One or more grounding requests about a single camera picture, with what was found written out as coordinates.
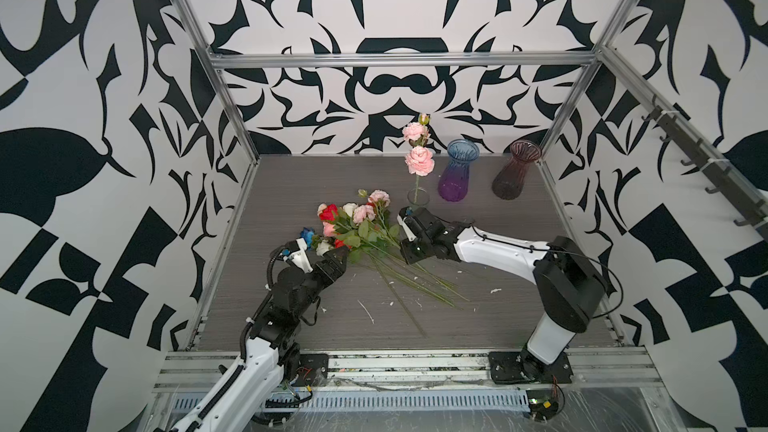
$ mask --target glass vase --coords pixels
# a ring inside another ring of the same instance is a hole
[[[469,164],[480,156],[480,149],[467,139],[456,139],[448,144],[451,159],[442,171],[437,192],[449,202],[458,202],[469,190]]]
[[[515,140],[509,151],[512,152],[512,158],[491,184],[493,193],[504,200],[513,200],[520,196],[528,168],[542,158],[542,149],[529,140]]]
[[[414,187],[408,191],[408,204],[411,208],[427,207],[429,192],[423,187]]]

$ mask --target patterned wallpaper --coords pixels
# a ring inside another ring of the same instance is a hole
[[[168,0],[0,0],[2,429],[121,430],[249,165]]]
[[[765,4],[641,0],[616,41],[764,190]],[[601,69],[548,158],[558,194],[586,252],[619,276],[625,330],[648,348],[687,425],[768,427],[768,244],[734,225],[738,212],[705,192],[704,175],[645,114]]]
[[[590,50],[618,0],[190,0],[217,53]],[[429,112],[437,149],[543,138],[576,66],[229,70],[262,153],[394,152]]]
[[[261,153],[409,149],[400,129],[432,114],[430,147],[473,140],[504,152],[540,142],[578,66],[355,67],[228,70],[224,76]]]

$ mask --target red rose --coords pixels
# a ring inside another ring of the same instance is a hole
[[[335,218],[334,215],[339,215],[339,209],[336,208],[336,204],[331,204],[320,213],[320,220],[323,222],[331,222]]]

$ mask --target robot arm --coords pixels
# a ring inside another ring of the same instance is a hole
[[[346,271],[349,249],[327,252],[310,265],[303,239],[278,248],[267,273],[279,257],[289,264],[272,290],[246,321],[240,336],[240,356],[204,399],[171,432],[241,432],[259,412],[272,390],[283,380],[296,377],[299,345],[294,341],[300,320],[312,305],[319,305],[321,291]]]
[[[547,243],[489,234],[462,222],[445,224],[425,208],[404,208],[398,223],[408,237],[400,249],[409,264],[431,256],[476,262],[536,284],[544,315],[518,356],[517,382],[550,375],[549,366],[571,339],[587,330],[606,289],[603,277],[566,237]]]

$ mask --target single pink flower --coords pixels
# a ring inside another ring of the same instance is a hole
[[[435,161],[432,160],[432,151],[425,147],[414,147],[406,156],[408,173],[417,174],[424,177],[435,168]]]
[[[368,202],[375,204],[378,201],[384,202],[384,206],[389,207],[389,194],[383,190],[374,190],[368,197]]]
[[[406,140],[419,140],[425,134],[427,134],[426,126],[418,122],[411,122],[402,128],[402,136]]]
[[[373,207],[365,204],[355,209],[355,213],[352,214],[352,222],[355,224],[362,224],[362,221],[369,219],[373,220],[376,213],[373,211]]]
[[[336,234],[336,231],[333,230],[333,224],[330,222],[323,222],[322,223],[322,234],[326,237],[333,237]]]

